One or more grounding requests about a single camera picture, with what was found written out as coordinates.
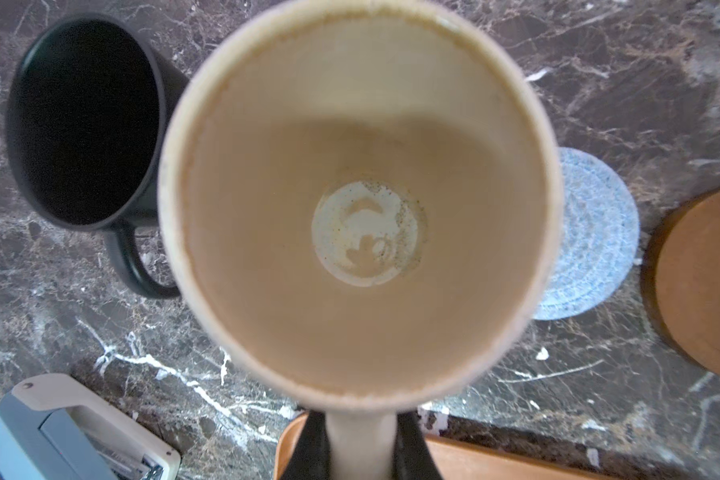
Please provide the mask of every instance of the blue and white stapler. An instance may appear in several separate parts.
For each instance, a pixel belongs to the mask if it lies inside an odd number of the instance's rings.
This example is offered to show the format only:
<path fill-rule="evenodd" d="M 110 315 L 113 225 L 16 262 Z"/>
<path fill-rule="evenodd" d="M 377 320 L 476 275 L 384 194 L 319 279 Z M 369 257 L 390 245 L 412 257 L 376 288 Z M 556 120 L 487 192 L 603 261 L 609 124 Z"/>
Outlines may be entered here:
<path fill-rule="evenodd" d="M 174 480 L 179 453 L 60 373 L 34 376 L 0 400 L 4 480 Z"/>

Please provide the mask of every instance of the brown round coaster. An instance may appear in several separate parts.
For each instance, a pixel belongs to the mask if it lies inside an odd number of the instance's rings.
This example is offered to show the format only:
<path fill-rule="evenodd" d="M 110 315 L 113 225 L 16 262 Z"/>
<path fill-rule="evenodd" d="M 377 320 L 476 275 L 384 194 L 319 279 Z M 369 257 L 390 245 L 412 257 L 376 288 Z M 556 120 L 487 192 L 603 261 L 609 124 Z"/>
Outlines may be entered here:
<path fill-rule="evenodd" d="M 648 245 L 641 289 L 664 337 L 720 374 L 720 191 L 664 220 Z"/>

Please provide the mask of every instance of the gray marble surface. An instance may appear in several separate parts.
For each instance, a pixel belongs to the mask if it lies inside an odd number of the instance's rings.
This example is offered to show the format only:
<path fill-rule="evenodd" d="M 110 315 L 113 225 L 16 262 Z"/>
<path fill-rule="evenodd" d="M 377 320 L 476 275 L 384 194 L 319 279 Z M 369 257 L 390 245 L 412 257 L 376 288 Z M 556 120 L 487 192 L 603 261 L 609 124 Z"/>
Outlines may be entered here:
<path fill-rule="evenodd" d="M 231 364 L 181 300 L 126 290 L 101 238 L 32 212 L 6 162 L 6 97 L 26 47 L 63 15 L 125 20 L 192 75 L 271 4 L 0 0 L 0 398 L 26 377 L 67 372 L 178 448 L 184 479 L 270 478 L 296 405 Z M 516 59 L 561 145 L 624 178 L 643 247 L 674 207 L 720 187 L 720 1 L 445 4 Z M 169 275 L 155 233 L 140 241 Z M 424 406 L 422 427 L 617 478 L 720 480 L 720 377 L 654 333 L 638 275 L 595 310 L 532 323 L 498 366 Z"/>

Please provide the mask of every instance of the round blue woven coaster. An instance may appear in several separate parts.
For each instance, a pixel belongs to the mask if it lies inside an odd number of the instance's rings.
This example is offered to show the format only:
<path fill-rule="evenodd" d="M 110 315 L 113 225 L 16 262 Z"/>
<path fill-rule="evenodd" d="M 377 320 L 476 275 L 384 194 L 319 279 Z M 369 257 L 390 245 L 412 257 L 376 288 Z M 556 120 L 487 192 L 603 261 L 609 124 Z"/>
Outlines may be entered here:
<path fill-rule="evenodd" d="M 611 296 L 634 264 L 640 219 L 630 191 L 602 160 L 560 149 L 563 244 L 534 318 L 578 315 Z"/>

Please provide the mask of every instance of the cream-colored mug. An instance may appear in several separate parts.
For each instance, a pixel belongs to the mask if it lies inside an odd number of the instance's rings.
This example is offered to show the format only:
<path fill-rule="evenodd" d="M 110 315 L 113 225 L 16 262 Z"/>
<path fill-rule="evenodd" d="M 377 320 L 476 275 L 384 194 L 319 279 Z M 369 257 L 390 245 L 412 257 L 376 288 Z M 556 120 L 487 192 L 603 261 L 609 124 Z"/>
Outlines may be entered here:
<path fill-rule="evenodd" d="M 562 215 L 519 68 L 417 0 L 296 0 L 241 27 L 184 91 L 158 196 L 192 311 L 238 366 L 326 411 L 334 479 L 389 478 L 394 414 L 500 359 Z"/>

